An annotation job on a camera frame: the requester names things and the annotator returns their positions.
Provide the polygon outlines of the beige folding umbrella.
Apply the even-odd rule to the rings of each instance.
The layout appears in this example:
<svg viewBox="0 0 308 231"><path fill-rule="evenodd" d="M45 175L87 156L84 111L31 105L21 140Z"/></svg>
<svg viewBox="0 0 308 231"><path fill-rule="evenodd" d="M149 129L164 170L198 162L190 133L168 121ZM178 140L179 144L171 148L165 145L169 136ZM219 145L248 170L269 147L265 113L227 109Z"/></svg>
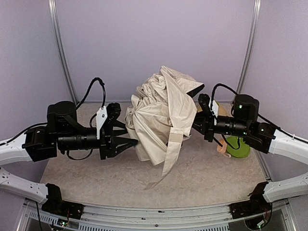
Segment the beige folding umbrella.
<svg viewBox="0 0 308 231"><path fill-rule="evenodd" d="M193 98L204 86L190 75L163 65L132 95L125 122L130 138L138 141L138 159L154 166L164 164L161 178L149 182L146 189L159 184L177 162L197 114Z"/></svg>

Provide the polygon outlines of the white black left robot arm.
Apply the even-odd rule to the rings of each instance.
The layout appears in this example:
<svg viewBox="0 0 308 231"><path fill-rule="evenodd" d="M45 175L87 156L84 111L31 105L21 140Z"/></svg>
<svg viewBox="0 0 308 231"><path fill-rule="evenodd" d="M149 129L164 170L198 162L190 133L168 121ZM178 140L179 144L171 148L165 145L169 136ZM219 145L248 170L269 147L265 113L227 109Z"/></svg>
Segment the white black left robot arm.
<svg viewBox="0 0 308 231"><path fill-rule="evenodd" d="M52 104L47 110L47 122L32 125L13 138L0 143L1 166L17 162L38 162L57 157L61 152L97 149L100 159L113 158L137 145L136 139L125 138L125 124L118 121L121 106L111 103L95 113L96 127L85 127L77 121L73 102Z"/></svg>

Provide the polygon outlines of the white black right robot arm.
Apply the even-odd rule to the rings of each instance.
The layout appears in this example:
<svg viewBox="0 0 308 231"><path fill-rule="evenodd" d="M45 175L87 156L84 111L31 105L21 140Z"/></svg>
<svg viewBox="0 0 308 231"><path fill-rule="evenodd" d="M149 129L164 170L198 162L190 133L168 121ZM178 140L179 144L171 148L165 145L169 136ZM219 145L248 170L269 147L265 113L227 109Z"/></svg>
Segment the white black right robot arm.
<svg viewBox="0 0 308 231"><path fill-rule="evenodd" d="M252 96L235 96L232 117L218 115L214 100L207 94L200 94L198 103L202 110L196 114L192 127L208 142L215 140L215 134L233 135L241 137L245 144L259 152L285 156L307 164L308 141L288 134L273 123L258 122L259 101ZM307 193L308 175L305 173L282 181L259 183L251 193L250 201L272 203Z"/></svg>

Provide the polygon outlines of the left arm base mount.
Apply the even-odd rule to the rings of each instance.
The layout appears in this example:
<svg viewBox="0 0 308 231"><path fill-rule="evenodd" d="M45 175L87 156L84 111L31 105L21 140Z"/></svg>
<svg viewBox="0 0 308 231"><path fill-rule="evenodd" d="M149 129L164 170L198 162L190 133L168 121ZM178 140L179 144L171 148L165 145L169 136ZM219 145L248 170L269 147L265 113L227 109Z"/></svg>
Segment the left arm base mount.
<svg viewBox="0 0 308 231"><path fill-rule="evenodd" d="M81 219L84 205L68 201L47 201L41 207L45 212L66 218Z"/></svg>

